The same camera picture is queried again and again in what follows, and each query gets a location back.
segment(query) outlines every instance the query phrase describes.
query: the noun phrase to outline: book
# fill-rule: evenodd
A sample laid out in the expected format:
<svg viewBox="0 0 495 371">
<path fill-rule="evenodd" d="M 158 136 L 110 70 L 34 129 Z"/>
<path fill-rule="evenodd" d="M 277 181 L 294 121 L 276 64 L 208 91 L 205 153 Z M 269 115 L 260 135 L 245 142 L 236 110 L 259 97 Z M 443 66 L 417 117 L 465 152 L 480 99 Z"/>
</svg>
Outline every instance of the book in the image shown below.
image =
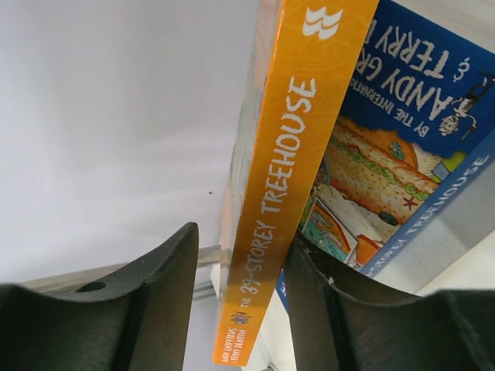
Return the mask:
<svg viewBox="0 0 495 371">
<path fill-rule="evenodd" d="M 494 85 L 492 52 L 382 0 L 302 232 L 374 277 L 493 161 Z"/>
<path fill-rule="evenodd" d="M 222 226 L 215 363 L 243 366 L 377 0 L 261 0 Z"/>
</svg>

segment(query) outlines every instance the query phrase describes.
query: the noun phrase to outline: white wall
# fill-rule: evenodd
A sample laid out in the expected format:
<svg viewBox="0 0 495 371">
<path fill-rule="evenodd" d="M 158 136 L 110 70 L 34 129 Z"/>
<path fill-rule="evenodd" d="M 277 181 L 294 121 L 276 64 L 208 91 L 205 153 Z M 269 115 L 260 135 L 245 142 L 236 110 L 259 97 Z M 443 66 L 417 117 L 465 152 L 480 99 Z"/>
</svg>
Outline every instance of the white wall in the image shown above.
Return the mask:
<svg viewBox="0 0 495 371">
<path fill-rule="evenodd" d="M 258 2 L 0 6 L 0 281 L 218 243 Z"/>
</svg>

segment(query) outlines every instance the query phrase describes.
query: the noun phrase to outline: cartoon character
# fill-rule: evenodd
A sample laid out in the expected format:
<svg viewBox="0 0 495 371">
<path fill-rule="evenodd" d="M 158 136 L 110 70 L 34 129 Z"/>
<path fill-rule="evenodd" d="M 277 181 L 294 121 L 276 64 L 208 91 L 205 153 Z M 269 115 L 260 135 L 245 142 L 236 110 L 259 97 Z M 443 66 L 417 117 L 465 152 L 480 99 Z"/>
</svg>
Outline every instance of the cartoon character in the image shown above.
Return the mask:
<svg viewBox="0 0 495 371">
<path fill-rule="evenodd" d="M 251 319 L 250 315 L 246 315 L 246 313 L 242 311 L 236 311 L 235 314 L 230 316 L 230 320 L 232 322 L 237 323 L 238 325 L 246 325 L 249 323 L 249 320 Z"/>
<path fill-rule="evenodd" d="M 469 111 L 495 84 L 495 74 L 481 71 L 480 75 L 483 76 L 483 81 L 481 83 L 477 83 L 474 87 L 472 87 L 465 97 L 459 97 L 451 103 L 454 114 L 451 114 L 442 119 L 442 123 L 439 127 L 439 131 L 442 136 L 445 137 L 447 135 L 455 133 L 456 131 L 459 131 L 459 124 L 462 119 L 469 119 L 470 126 L 468 131 L 461 138 L 461 141 L 466 139 L 469 133 L 475 131 L 478 128 L 476 118 L 473 115 L 469 114 Z"/>
</svg>

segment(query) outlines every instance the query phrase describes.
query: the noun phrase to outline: white logo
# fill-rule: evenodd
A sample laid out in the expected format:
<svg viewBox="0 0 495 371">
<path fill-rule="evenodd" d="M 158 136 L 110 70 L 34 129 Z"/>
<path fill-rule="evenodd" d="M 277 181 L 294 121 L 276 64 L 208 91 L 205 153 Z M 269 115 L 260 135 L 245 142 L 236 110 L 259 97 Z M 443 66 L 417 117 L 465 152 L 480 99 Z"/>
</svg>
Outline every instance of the white logo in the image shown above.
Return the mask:
<svg viewBox="0 0 495 371">
<path fill-rule="evenodd" d="M 312 12 L 309 8 L 306 10 L 306 20 L 302 25 L 302 34 L 311 36 L 318 33 L 320 40 L 326 40 L 336 34 L 339 28 L 339 21 L 342 17 L 343 9 L 332 15 L 326 14 L 326 6 Z"/>
</svg>

